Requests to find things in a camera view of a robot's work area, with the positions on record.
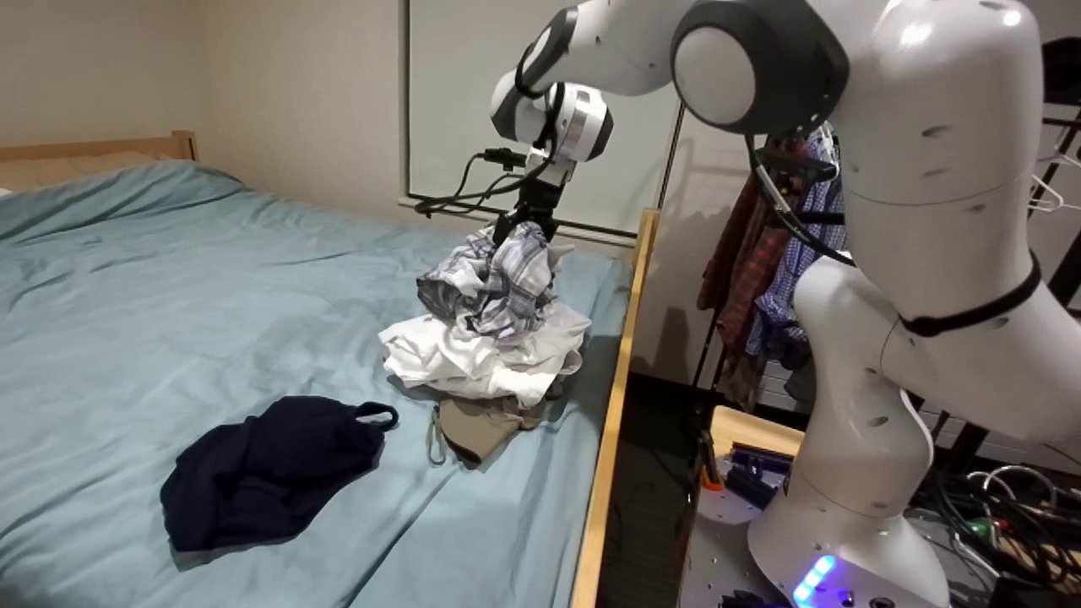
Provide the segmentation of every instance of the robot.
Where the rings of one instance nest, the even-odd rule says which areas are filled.
[[[1031,10],[582,0],[495,91],[495,127],[534,144],[496,233],[521,219],[555,225],[575,166],[613,134],[605,91],[666,85],[700,122],[748,142],[820,122],[841,142],[856,268],[820,256],[794,294],[817,404],[785,493],[748,535],[756,568],[794,605],[951,605],[936,550],[905,520],[933,465],[909,392],[1081,465],[1081,328],[1028,249],[1040,127]]]

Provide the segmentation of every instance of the blue bed sheet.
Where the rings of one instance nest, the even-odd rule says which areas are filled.
[[[430,392],[380,331],[456,233],[284,202],[164,162],[0,198],[4,608],[569,605],[626,311],[626,256],[572,254],[586,367],[488,471],[433,465]],[[174,554],[158,488],[205,429],[280,397],[389,401],[383,465],[295,542]]]

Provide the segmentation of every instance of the dark navy cloth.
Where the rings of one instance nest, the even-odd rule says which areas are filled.
[[[177,550],[299,538],[354,475],[380,465],[394,410],[291,397],[241,427],[218,427],[179,452],[164,488]]]

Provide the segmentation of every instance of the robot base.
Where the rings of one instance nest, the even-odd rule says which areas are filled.
[[[905,516],[864,520],[813,489],[777,493],[748,542],[794,608],[951,608],[946,572]]]

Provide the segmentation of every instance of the blue light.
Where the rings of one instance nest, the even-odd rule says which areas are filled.
[[[817,585],[837,568],[835,554],[820,554],[813,562],[813,568],[803,574],[803,580],[796,585],[796,590],[792,596],[796,600],[796,608],[813,608],[813,590]]]

